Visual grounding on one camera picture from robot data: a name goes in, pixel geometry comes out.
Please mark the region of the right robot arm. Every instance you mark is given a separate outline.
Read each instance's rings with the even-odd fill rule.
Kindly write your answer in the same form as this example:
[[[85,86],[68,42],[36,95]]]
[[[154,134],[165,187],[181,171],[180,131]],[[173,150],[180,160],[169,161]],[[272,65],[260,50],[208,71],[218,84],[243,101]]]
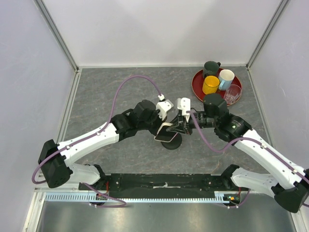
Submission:
[[[203,105],[203,111],[193,112],[188,98],[178,99],[179,113],[166,130],[192,134],[193,129],[201,133],[202,128],[213,128],[214,133],[227,142],[222,152],[234,146],[268,171],[268,174],[258,174],[230,165],[222,173],[222,187],[226,190],[244,187],[263,193],[285,210],[297,213],[309,196],[309,171],[273,148],[244,119],[231,114],[220,94],[206,95]]]

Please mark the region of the black phone stand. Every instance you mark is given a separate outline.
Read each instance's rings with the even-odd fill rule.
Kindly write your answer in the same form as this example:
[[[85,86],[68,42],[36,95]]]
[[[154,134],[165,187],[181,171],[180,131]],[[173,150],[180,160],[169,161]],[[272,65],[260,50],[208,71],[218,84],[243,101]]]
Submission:
[[[169,123],[176,123],[178,122],[178,117],[179,116],[175,116],[173,118],[172,121],[170,121]],[[180,133],[178,133],[175,138],[169,142],[169,143],[166,143],[166,142],[161,142],[162,146],[168,150],[175,150],[177,149],[178,147],[180,147],[180,145],[182,144],[182,136]]]

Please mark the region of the phone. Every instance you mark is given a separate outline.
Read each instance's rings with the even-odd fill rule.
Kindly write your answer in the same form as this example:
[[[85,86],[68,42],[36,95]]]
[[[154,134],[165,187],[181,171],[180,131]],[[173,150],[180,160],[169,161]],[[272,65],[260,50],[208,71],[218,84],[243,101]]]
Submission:
[[[178,134],[177,132],[168,131],[167,129],[172,126],[172,123],[164,122],[158,129],[156,136],[154,139],[160,142],[171,142],[175,136]]]

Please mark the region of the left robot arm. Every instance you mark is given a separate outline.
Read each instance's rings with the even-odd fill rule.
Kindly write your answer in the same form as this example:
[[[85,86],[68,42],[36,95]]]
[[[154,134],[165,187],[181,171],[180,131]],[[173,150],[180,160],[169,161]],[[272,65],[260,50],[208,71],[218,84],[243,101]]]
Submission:
[[[44,182],[51,189],[67,182],[87,183],[95,190],[103,189],[106,178],[102,168],[97,164],[80,165],[77,161],[101,147],[135,136],[138,131],[157,135],[172,107],[167,100],[157,104],[142,100],[135,108],[113,116],[110,122],[79,137],[58,144],[54,140],[46,141],[38,160]]]

